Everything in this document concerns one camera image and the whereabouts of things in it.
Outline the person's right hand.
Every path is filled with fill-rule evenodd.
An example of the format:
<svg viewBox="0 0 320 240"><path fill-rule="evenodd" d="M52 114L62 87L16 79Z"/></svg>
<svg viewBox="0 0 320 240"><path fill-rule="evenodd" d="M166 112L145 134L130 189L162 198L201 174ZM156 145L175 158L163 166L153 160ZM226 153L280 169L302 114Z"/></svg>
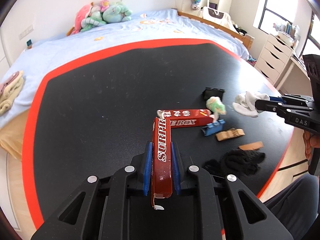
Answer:
<svg viewBox="0 0 320 240"><path fill-rule="evenodd" d="M304 131L303 140L305 144L305 156L309 160L311 158L311 151L313 148L320 148L320 136L312 135L308 131Z"/></svg>

